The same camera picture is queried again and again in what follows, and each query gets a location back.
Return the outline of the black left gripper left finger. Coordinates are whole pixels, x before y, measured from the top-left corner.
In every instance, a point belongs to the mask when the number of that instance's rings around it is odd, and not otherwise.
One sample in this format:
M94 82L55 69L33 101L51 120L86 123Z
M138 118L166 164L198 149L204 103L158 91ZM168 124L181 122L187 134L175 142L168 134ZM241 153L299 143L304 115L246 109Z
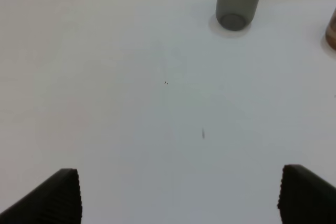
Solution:
M1 223L81 223L78 171L63 168L1 213Z

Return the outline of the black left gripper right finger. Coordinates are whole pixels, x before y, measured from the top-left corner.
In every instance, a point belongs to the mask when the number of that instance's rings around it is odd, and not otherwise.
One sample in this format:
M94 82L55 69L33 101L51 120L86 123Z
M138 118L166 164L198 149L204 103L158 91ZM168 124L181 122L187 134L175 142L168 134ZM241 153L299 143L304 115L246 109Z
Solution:
M335 187L302 165L285 165L277 207L282 223L335 223Z

